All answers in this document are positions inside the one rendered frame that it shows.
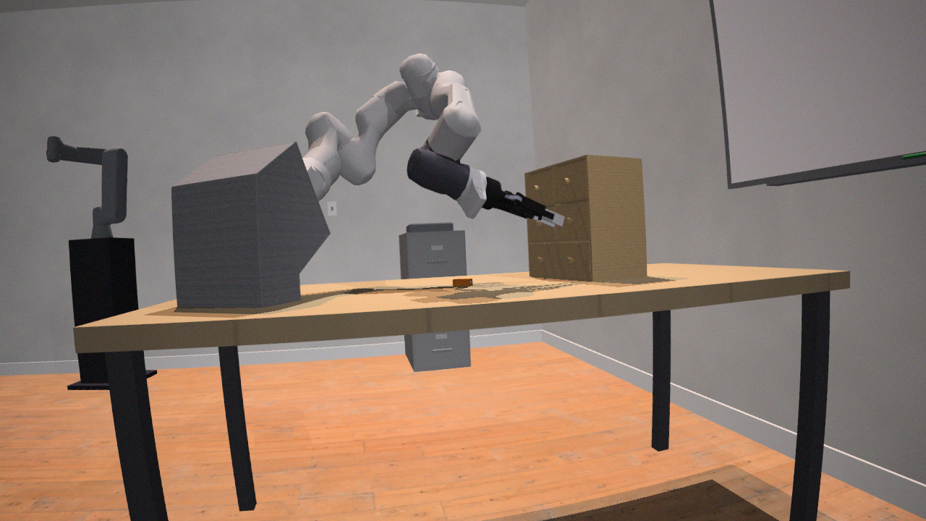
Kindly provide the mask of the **small brown wooden chest of drawers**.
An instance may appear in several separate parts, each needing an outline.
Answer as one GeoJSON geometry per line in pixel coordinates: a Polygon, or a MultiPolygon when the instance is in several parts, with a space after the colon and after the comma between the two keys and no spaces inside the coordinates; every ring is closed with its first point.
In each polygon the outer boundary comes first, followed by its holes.
{"type": "Polygon", "coordinates": [[[558,263],[558,243],[590,242],[591,279],[530,277],[608,281],[647,276],[644,176],[641,158],[585,155],[542,169],[535,169],[524,174],[526,197],[528,198],[527,178],[529,175],[539,174],[547,169],[552,169],[554,173],[555,168],[577,161],[586,161],[587,197],[556,202],[555,182],[553,181],[553,203],[542,205],[553,206],[553,212],[556,212],[559,205],[588,199],[590,238],[558,240],[558,225],[555,225],[555,240],[530,241],[528,225],[529,272],[530,245],[556,243],[556,262],[558,263]]]}

